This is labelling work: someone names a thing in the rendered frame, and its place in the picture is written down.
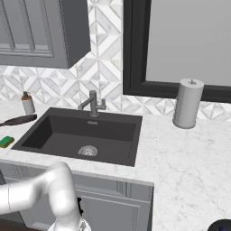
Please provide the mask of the grey base cupboard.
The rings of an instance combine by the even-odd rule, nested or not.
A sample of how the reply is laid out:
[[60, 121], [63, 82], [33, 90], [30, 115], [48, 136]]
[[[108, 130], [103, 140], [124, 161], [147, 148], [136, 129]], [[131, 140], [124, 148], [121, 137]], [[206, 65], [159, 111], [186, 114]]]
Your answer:
[[[28, 166], [0, 163], [5, 183], [28, 180], [45, 172]], [[83, 218], [92, 231], [152, 231], [153, 186], [73, 174]], [[54, 223], [48, 195], [20, 212], [25, 225], [48, 230]]]

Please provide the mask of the green and yellow sponge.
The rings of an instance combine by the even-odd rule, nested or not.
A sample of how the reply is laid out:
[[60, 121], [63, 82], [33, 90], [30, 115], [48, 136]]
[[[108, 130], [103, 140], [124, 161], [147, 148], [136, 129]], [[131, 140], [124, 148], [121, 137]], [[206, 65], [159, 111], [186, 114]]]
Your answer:
[[10, 145], [14, 141], [14, 138], [11, 136], [6, 136], [0, 141], [0, 147], [6, 148], [8, 145]]

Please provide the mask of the white paper towel roll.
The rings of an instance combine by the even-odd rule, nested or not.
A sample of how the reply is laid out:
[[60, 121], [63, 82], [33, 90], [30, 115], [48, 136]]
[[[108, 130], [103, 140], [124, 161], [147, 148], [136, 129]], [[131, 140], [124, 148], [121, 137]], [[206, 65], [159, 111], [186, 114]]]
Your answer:
[[204, 83], [197, 79], [182, 79], [176, 98], [172, 122], [179, 128], [191, 129], [196, 125]]

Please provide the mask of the grey wall cupboard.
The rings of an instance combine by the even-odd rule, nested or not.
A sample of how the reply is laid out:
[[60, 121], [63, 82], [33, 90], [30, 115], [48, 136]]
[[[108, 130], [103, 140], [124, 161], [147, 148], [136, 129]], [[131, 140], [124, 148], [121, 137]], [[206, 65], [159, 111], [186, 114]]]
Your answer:
[[0, 0], [0, 65], [69, 69], [90, 51], [87, 0]]

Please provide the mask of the white soap dispenser bottle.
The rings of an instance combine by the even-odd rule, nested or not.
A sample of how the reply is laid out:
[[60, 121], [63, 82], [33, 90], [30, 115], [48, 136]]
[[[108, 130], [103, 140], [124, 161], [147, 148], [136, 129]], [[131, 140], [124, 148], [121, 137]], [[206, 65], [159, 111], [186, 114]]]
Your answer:
[[35, 113], [35, 107], [32, 100], [32, 96], [27, 91], [23, 92], [22, 103], [25, 114], [31, 115]]

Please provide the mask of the black round object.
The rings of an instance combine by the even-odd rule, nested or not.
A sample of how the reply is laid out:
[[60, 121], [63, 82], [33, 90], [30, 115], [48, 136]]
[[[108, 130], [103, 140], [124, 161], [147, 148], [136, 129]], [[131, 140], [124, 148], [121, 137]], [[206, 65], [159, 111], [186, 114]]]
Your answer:
[[231, 231], [231, 219], [219, 219], [213, 222], [208, 231]]

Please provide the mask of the grey metal tap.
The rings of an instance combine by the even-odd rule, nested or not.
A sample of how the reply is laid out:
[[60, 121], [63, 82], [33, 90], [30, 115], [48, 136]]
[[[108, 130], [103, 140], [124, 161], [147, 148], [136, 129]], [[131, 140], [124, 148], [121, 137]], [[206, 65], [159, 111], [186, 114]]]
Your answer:
[[78, 106], [78, 110], [83, 110], [87, 105], [90, 105], [90, 115], [92, 117], [98, 116], [98, 110], [106, 109], [106, 101], [104, 99], [101, 100], [100, 105], [97, 103], [97, 92], [95, 90], [89, 91], [89, 98]]

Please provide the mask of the black framed window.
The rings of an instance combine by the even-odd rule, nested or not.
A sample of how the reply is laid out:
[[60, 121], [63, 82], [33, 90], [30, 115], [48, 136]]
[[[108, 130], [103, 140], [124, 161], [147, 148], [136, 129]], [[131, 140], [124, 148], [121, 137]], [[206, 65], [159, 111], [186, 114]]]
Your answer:
[[231, 0], [124, 0], [123, 93], [175, 98], [182, 79], [231, 103]]

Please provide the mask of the dark grey sink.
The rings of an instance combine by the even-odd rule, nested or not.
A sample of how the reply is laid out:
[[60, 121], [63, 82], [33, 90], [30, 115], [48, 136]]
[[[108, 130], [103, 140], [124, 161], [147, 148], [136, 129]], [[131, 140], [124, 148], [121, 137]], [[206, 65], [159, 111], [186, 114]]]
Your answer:
[[134, 166], [140, 115], [49, 108], [13, 148], [73, 159]]

